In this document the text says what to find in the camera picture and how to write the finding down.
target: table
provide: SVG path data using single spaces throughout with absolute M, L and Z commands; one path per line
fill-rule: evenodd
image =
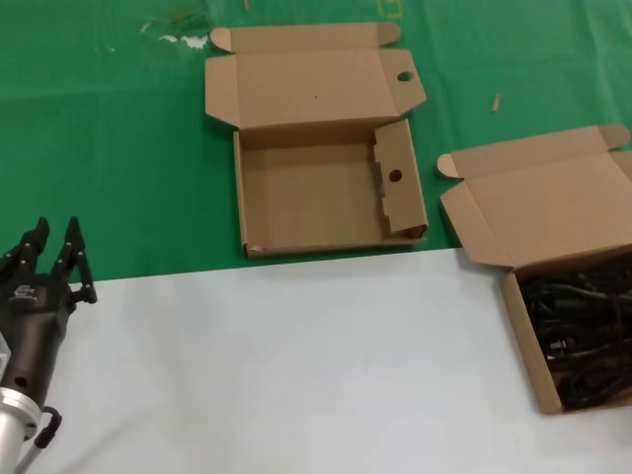
M 215 26 L 401 25 L 399 45 L 413 51 L 429 97 L 410 114 L 430 220 L 416 250 L 458 244 L 438 204 L 452 186 L 435 172 L 441 153 L 596 122 L 632 124 L 630 2 L 250 6 L 246 12 L 242 0 L 0 0 L 0 249 L 15 245 L 40 215 L 50 218 L 56 247 L 67 218 L 77 214 L 97 279 L 266 262 L 248 262 L 241 253 L 231 130 L 203 110 L 203 62 L 220 52 L 180 39 L 203 37 Z
M 33 474 L 629 472 L 632 409 L 539 414 L 501 277 L 444 250 L 101 282 Z

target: box flap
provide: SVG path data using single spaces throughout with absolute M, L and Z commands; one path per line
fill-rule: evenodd
M 630 132 L 623 125 L 587 126 L 453 151 L 438 158 L 448 178 L 474 178 L 525 166 L 586 156 L 625 145 Z
M 237 58 L 224 56 L 208 60 L 204 76 L 206 113 L 231 125 L 240 126 Z
M 426 227 L 422 184 L 408 121 L 378 128 L 375 140 L 373 150 L 384 191 L 382 208 L 391 232 Z
M 441 201 L 472 260 L 519 268 L 632 243 L 631 156 L 607 152 L 627 137 L 588 127 L 451 153 L 443 171 L 465 181 Z
M 356 23 L 215 28 L 210 33 L 210 40 L 225 51 L 253 53 L 379 47 L 400 36 L 401 31 L 395 23 Z
M 515 274 L 508 275 L 502 284 L 502 292 L 512 319 L 517 342 L 520 345 L 522 360 L 542 412 L 546 415 L 560 413 L 564 408 L 555 388 L 551 371 L 548 369 L 546 359 L 533 331 L 533 325 L 524 306 Z
M 402 72 L 404 79 L 398 79 Z M 381 124 L 425 98 L 406 50 L 237 54 L 206 61 L 206 112 L 241 129 L 351 120 Z
M 243 148 L 241 143 L 241 138 L 239 136 L 238 131 L 233 131 L 233 150 L 235 157 L 235 178 L 237 184 L 237 204 L 240 209 L 246 207 L 246 193 L 245 193 L 245 184 L 244 184 L 244 173 L 243 173 Z M 239 212 L 239 230 L 241 235 L 241 245 L 244 249 L 246 249 L 246 245 L 248 243 L 248 222 L 246 220 L 246 215 L 243 212 Z

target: empty cardboard box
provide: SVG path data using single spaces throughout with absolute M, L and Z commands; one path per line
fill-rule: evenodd
M 503 296 L 546 414 L 564 408 L 518 283 L 632 252 L 632 153 L 608 151 L 629 137 L 623 126 L 590 126 L 438 159 L 445 176 L 463 180 L 441 202 L 465 252 L 474 262 L 509 270 Z M 632 405 L 632 396 L 598 408 L 620 405 Z
M 395 24 L 215 29 L 206 112 L 235 125 L 248 256 L 410 245 L 427 228 L 408 122 L 425 99 Z

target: circular hole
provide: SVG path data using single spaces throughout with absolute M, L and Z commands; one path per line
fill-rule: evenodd
M 15 378 L 16 385 L 22 388 L 27 388 L 29 386 L 29 382 L 24 377 L 16 377 Z
M 404 71 L 404 72 L 400 72 L 397 75 L 397 80 L 399 82 L 408 82 L 412 80 L 414 77 L 415 75 L 411 71 Z
M 399 180 L 402 179 L 402 172 L 399 170 L 393 170 L 388 175 L 388 179 L 391 180 L 393 183 L 397 183 Z

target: white debris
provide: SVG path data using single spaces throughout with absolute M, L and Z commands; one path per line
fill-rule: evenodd
M 176 42 L 178 39 L 173 35 L 163 35 L 160 40 L 167 40 L 168 42 Z
M 192 47 L 194 49 L 202 49 L 208 41 L 208 36 L 204 35 L 203 37 L 181 37 L 181 40 L 185 41 L 188 47 Z

